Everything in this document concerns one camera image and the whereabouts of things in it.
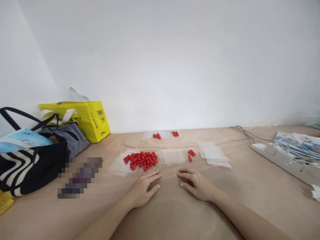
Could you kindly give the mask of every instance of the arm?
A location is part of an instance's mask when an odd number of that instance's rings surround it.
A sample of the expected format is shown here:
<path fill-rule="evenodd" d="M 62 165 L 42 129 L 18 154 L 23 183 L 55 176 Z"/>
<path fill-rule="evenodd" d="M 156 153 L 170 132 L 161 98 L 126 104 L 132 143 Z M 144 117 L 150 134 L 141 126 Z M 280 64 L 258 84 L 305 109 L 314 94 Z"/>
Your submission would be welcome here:
<path fill-rule="evenodd" d="M 216 188 L 194 169 L 180 169 L 180 173 L 177 175 L 193 182 L 194 187 L 187 183 L 181 183 L 180 186 L 183 189 L 200 200 L 212 201 L 216 204 L 246 240 L 291 240 L 267 220 Z"/>
<path fill-rule="evenodd" d="M 142 175 L 123 198 L 116 201 L 106 212 L 84 228 L 74 240 L 110 239 L 124 216 L 131 209 L 146 204 L 160 189 L 158 184 L 147 191 L 148 186 L 161 177 L 158 173 L 159 170 L 154 169 Z"/>

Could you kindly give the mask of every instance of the yellow object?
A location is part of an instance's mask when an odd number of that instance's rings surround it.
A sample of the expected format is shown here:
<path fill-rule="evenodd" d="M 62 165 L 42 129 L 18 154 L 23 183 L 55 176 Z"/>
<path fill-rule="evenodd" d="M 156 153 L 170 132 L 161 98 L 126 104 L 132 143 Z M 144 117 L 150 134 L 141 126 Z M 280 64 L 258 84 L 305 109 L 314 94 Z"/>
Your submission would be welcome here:
<path fill-rule="evenodd" d="M 100 142 L 110 133 L 110 128 L 101 101 L 61 102 L 40 104 L 39 106 L 41 110 L 50 110 L 58 113 L 60 120 L 62 120 L 67 110 L 74 109 L 70 121 L 61 126 L 76 122 L 80 130 L 91 143 Z M 45 115 L 47 118 L 50 116 L 52 116 L 52 113 Z"/>
<path fill-rule="evenodd" d="M 13 204 L 13 199 L 0 190 L 0 215 Z"/>

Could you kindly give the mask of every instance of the wooden table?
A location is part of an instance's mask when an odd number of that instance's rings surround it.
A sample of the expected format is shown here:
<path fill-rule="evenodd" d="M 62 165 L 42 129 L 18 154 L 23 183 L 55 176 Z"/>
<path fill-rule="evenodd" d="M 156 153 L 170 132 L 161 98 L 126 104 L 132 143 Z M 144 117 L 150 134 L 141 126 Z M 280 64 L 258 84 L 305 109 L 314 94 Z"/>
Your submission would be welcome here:
<path fill-rule="evenodd" d="M 278 131 L 313 136 L 319 133 L 305 126 L 256 127 L 249 131 L 267 139 L 273 139 Z M 320 239 L 320 203 L 312 198 L 311 187 L 250 149 L 242 131 L 184 130 L 180 137 L 169 140 L 141 138 L 142 133 L 117 134 L 91 144 L 79 158 L 102 157 L 103 165 L 101 175 L 87 193 L 81 199 L 57 199 L 56 179 L 15 199 L 13 206 L 0 216 L 1 239 L 72 238 L 143 173 L 139 169 L 125 178 L 107 173 L 114 159 L 127 147 L 150 152 L 159 148 L 192 148 L 197 155 L 187 166 L 200 171 L 292 239 Z M 220 146 L 233 169 L 208 166 L 199 156 L 197 141 Z M 129 212 L 112 239 L 242 239 L 215 205 L 195 199 L 179 186 L 178 169 L 160 168 L 162 177 L 155 182 L 161 185 L 160 191 L 146 205 Z"/>

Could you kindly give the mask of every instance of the hand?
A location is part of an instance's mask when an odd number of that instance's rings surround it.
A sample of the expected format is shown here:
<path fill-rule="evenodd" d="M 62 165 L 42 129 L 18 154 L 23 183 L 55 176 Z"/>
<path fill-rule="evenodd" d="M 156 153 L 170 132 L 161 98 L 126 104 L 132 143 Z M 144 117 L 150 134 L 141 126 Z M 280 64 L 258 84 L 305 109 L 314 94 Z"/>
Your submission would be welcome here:
<path fill-rule="evenodd" d="M 160 189 L 160 185 L 153 186 L 149 191 L 149 185 L 161 177 L 158 174 L 159 170 L 151 170 L 143 174 L 130 188 L 125 198 L 131 204 L 132 208 L 137 208 L 145 205 L 149 199 Z"/>
<path fill-rule="evenodd" d="M 193 194 L 196 198 L 203 201 L 212 201 L 213 193 L 216 187 L 204 178 L 199 172 L 192 168 L 182 168 L 179 170 L 178 177 L 186 178 L 192 181 L 194 187 L 188 183 L 180 183 L 180 186 Z"/>

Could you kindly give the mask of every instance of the power strip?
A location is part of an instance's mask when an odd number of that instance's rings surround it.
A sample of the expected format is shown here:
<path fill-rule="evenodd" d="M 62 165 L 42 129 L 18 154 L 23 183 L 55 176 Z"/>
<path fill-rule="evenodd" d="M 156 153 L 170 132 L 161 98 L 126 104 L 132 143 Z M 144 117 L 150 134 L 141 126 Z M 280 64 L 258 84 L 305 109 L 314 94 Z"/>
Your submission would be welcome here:
<path fill-rule="evenodd" d="M 320 186 L 320 164 L 310 164 L 293 160 L 291 158 L 296 157 L 295 155 L 285 153 L 284 151 L 282 153 L 286 156 L 279 153 L 272 143 L 267 145 L 255 143 L 251 145 L 251 148 L 306 184 L 310 186 L 312 184 Z"/>

